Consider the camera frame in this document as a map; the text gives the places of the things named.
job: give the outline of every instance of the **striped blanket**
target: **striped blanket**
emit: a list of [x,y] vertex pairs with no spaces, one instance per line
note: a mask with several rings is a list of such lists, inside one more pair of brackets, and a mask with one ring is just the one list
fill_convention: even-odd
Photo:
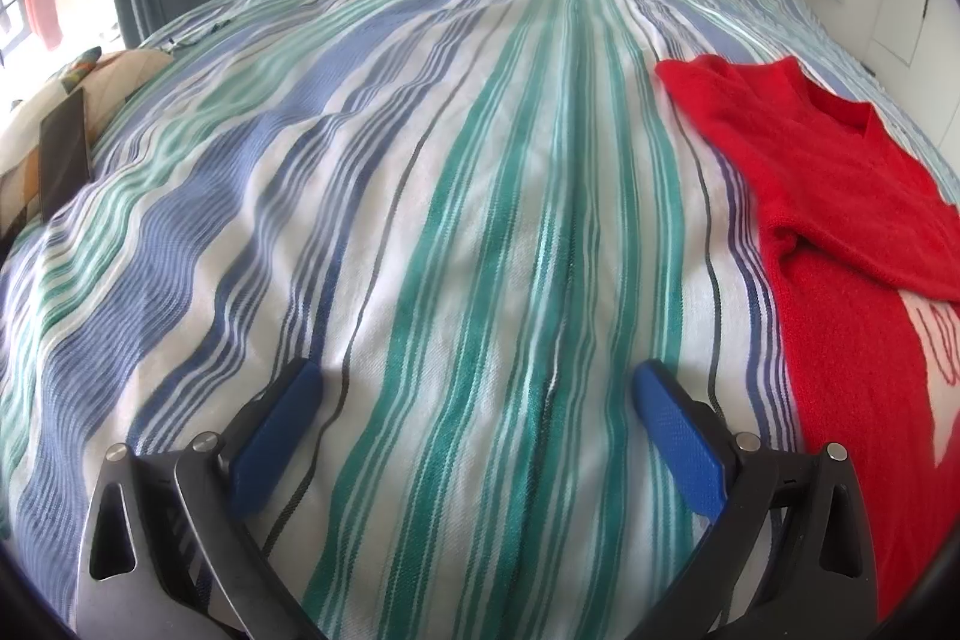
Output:
[[751,196],[656,62],[794,54],[960,196],[800,0],[214,0],[148,45],[176,63],[0,275],[0,524],[67,619],[109,444],[181,448],[309,356],[248,525],[324,632],[623,637],[703,531],[632,367],[802,447]]

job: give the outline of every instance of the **blue gripper pad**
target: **blue gripper pad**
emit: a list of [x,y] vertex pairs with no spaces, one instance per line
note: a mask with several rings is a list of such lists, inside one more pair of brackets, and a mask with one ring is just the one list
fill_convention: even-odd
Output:
[[634,372],[634,406],[686,504],[715,522],[727,502],[723,465],[649,362]]
[[320,368],[304,362],[230,466],[229,504],[234,517],[264,509],[322,399]]

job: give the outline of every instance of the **metal screw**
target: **metal screw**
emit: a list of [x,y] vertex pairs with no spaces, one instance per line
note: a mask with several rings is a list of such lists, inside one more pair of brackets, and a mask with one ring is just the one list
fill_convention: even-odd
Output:
[[834,461],[846,461],[848,453],[847,449],[839,442],[832,442],[827,445],[827,456]]
[[128,448],[126,444],[123,444],[123,442],[110,445],[110,447],[107,448],[107,461],[121,461],[127,457],[129,451],[130,448]]
[[215,432],[203,432],[203,434],[197,434],[197,437],[193,438],[193,442],[190,443],[197,453],[206,453],[207,451],[212,451],[217,446],[217,435]]
[[736,439],[736,447],[747,453],[755,453],[760,450],[760,438],[753,432],[741,432]]

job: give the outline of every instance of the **bed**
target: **bed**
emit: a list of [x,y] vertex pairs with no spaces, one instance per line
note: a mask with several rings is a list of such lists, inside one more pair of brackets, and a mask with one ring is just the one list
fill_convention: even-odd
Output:
[[308,356],[325,400],[248,526],[327,634],[635,627],[704,522],[632,366],[803,447],[752,196],[661,59],[795,55],[960,200],[801,0],[214,0],[145,44],[175,63],[0,273],[0,523],[67,621],[107,447],[184,447]]

